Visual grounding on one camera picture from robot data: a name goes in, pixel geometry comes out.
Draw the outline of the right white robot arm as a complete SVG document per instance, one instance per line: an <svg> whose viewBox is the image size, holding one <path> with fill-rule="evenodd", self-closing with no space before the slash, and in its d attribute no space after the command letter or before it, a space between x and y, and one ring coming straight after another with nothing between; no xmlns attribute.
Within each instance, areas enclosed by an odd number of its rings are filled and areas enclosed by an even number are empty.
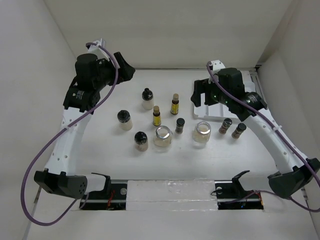
<svg viewBox="0 0 320 240"><path fill-rule="evenodd" d="M209 78L194 81L190 100L195 107L222 104L251 129L272 156L278 170L268 176L271 190L280 198L290 198L313 179L320 169L319 160L308 158L294 147L262 97L245 90L238 69L210 70L209 74Z"/></svg>

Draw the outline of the small spice bottle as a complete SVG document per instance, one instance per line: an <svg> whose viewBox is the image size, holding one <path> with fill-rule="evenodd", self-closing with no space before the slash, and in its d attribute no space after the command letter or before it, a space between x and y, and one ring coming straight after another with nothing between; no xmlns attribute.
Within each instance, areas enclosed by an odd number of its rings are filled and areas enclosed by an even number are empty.
<svg viewBox="0 0 320 240"><path fill-rule="evenodd" d="M218 132L222 135L226 134L230 126L233 124L233 121L230 118L225 118L218 130Z"/></svg>
<svg viewBox="0 0 320 240"><path fill-rule="evenodd" d="M247 126L244 123L239 123L236 127L236 129L233 131L233 133L231 134L231 136L234 139L239 139L241 134L247 129Z"/></svg>
<svg viewBox="0 0 320 240"><path fill-rule="evenodd" d="M183 118L178 118L176 120L176 128L175 128L175 132L177 134L182 134L183 130L184 130L184 125L185 125L185 120Z"/></svg>

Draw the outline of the yellow-label bottle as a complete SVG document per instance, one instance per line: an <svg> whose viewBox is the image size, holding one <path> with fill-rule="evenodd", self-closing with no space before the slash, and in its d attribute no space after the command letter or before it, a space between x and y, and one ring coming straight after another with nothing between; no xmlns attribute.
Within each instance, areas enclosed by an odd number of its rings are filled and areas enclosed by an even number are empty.
<svg viewBox="0 0 320 240"><path fill-rule="evenodd" d="M152 123L154 126L158 127L161 125L161 113L158 105L153 107L153 120Z"/></svg>
<svg viewBox="0 0 320 240"><path fill-rule="evenodd" d="M179 113L179 94L174 93L172 96L172 101L171 101L171 108L170 112L173 115L177 115Z"/></svg>

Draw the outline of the black-cap jar front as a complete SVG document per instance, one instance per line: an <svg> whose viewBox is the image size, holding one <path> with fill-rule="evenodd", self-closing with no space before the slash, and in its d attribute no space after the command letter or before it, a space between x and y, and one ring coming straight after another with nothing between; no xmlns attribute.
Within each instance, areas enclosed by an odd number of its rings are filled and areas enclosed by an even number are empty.
<svg viewBox="0 0 320 240"><path fill-rule="evenodd" d="M149 147L148 136L143 131L138 131L134 135L134 142L135 142L135 148L140 152L145 152Z"/></svg>

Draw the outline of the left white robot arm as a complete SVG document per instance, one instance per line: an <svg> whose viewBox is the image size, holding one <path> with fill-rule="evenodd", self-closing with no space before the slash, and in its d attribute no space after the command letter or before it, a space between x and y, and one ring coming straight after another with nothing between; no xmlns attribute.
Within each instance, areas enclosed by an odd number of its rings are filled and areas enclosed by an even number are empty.
<svg viewBox="0 0 320 240"><path fill-rule="evenodd" d="M103 199L111 194L108 176L77 175L76 165L83 134L101 99L101 90L131 80L136 71L120 52L115 52L114 58L118 69L110 60L94 53L81 54L76 59L76 76L63 101L63 133L57 138L44 170L34 174L34 181L49 194L78 200L88 193L89 187Z"/></svg>

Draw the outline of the black-cap jar back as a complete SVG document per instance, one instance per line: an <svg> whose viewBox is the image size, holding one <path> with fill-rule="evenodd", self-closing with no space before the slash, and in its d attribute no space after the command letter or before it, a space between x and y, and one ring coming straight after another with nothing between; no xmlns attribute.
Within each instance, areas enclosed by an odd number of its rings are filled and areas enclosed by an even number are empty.
<svg viewBox="0 0 320 240"><path fill-rule="evenodd" d="M149 88L145 88L141 94L142 107L145 110L151 110L154 107L154 94Z"/></svg>

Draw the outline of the black-cap jar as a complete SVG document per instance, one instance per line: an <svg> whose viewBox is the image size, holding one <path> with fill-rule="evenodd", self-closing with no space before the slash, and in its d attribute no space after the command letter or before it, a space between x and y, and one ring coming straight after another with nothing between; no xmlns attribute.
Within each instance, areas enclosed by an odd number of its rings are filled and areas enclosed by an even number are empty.
<svg viewBox="0 0 320 240"><path fill-rule="evenodd" d="M134 142L135 142L135 148L140 152L145 152L149 147L148 136L143 131L138 131L134 135Z"/></svg>
<svg viewBox="0 0 320 240"><path fill-rule="evenodd" d="M142 107L145 110L151 110L154 107L154 94L149 88L145 88L141 94Z"/></svg>
<svg viewBox="0 0 320 240"><path fill-rule="evenodd" d="M117 113L117 119L119 121L119 127L124 131L129 131L133 127L131 115L127 110L120 110Z"/></svg>

